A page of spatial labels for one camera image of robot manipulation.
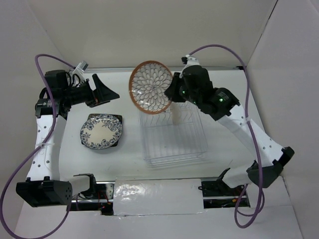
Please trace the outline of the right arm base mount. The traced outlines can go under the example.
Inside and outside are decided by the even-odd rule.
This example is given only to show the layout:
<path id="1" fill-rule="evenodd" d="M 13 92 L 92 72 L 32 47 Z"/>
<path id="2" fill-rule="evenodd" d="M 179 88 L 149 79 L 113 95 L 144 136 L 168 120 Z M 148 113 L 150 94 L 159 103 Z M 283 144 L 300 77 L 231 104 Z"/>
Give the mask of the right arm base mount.
<path id="1" fill-rule="evenodd" d="M 202 192 L 204 209 L 234 208 L 244 185 L 236 188 L 220 187 L 217 178 L 201 178 L 198 189 Z"/>

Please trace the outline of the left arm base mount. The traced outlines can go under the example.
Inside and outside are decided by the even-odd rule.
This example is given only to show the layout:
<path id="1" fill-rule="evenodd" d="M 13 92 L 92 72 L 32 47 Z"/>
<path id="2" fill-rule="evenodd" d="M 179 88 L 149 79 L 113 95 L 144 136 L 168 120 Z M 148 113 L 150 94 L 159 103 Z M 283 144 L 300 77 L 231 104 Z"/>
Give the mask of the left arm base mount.
<path id="1" fill-rule="evenodd" d="M 74 196 L 71 212 L 98 212 L 101 215 L 112 216 L 115 181 L 100 181 L 96 184 L 96 191 L 90 195 L 80 193 Z"/>

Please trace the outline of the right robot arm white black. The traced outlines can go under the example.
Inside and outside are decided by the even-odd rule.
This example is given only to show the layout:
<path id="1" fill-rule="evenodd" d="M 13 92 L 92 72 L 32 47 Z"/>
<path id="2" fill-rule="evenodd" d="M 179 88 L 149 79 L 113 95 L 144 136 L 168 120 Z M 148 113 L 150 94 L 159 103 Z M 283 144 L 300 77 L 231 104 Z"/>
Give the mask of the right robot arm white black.
<path id="1" fill-rule="evenodd" d="M 268 188 L 294 156 L 294 150 L 272 140 L 252 119 L 227 88 L 213 86 L 208 71 L 200 65 L 175 72 L 164 94 L 175 103 L 190 102 L 226 127 L 255 156 L 251 165 L 227 168 L 218 177 L 217 189 L 229 195 L 237 186 L 255 184 Z"/>

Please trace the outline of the beige plate blue swirl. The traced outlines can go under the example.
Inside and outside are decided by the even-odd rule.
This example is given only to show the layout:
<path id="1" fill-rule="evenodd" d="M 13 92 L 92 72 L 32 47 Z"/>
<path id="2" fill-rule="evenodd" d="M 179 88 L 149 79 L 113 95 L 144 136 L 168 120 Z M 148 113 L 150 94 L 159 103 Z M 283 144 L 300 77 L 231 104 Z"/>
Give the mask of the beige plate blue swirl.
<path id="1" fill-rule="evenodd" d="M 172 102 L 170 104 L 170 111 L 171 111 L 171 117 L 172 117 L 172 124 L 173 125 L 178 125 L 180 124 L 180 107 L 177 103 Z"/>

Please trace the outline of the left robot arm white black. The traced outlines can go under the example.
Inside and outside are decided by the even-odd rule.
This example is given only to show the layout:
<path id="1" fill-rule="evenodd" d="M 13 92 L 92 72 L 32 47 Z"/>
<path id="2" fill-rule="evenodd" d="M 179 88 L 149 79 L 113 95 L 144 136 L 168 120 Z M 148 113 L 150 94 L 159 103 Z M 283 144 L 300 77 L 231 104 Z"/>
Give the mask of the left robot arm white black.
<path id="1" fill-rule="evenodd" d="M 98 194 L 92 173 L 60 178 L 59 155 L 68 113 L 73 105 L 85 103 L 93 108 L 120 96 L 105 86 L 97 74 L 92 76 L 94 90 L 88 80 L 75 86 L 75 81 L 64 70 L 46 72 L 44 78 L 48 87 L 42 89 L 35 104 L 36 153 L 31 157 L 26 180 L 17 183 L 16 192 L 32 207 L 69 205 L 80 193 L 92 199 Z"/>

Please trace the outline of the brown rim floral bowl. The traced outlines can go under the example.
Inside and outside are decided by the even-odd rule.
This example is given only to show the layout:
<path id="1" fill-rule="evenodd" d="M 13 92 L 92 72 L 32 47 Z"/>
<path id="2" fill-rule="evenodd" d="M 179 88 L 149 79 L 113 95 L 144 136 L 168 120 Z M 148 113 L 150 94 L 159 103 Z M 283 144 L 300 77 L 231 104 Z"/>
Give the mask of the brown rim floral bowl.
<path id="1" fill-rule="evenodd" d="M 129 79 L 129 94 L 133 104 L 145 114 L 164 112 L 171 104 L 164 92 L 172 79 L 171 71 L 163 63 L 155 60 L 140 63 Z"/>

